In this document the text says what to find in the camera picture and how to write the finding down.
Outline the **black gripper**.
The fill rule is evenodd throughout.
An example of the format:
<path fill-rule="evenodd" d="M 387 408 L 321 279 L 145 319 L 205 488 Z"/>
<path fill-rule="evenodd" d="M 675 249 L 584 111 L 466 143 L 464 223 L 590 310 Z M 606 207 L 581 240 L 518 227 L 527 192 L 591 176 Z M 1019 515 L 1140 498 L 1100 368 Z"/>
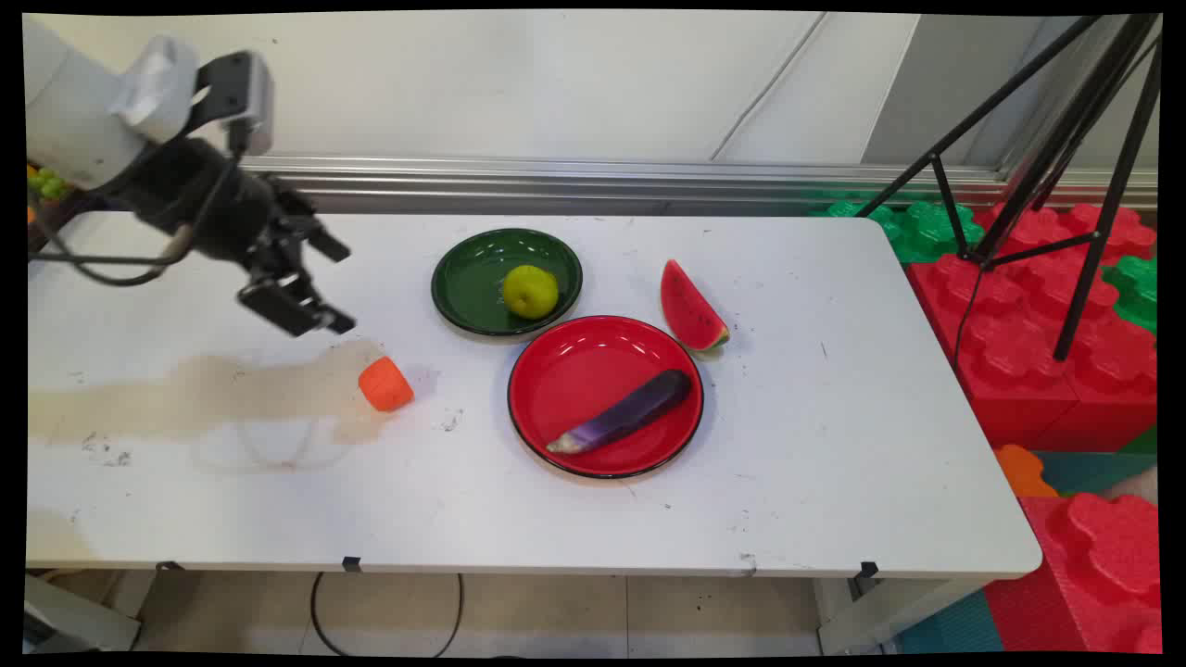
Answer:
<path fill-rule="evenodd" d="M 191 252 L 237 263 L 253 277 L 237 293 L 240 304 L 285 333 L 347 333 L 356 328 L 353 317 L 332 307 L 313 287 L 301 244 L 294 244 L 292 258 L 270 249 L 262 258 L 251 254 L 264 231 L 281 227 L 333 262 L 351 258 L 347 246 L 318 220 L 315 207 L 288 182 L 246 173 L 208 141 L 186 138 L 145 148 L 123 170 L 122 203 L 167 236 L 189 227 Z M 261 269 L 275 275 L 256 275 Z"/>

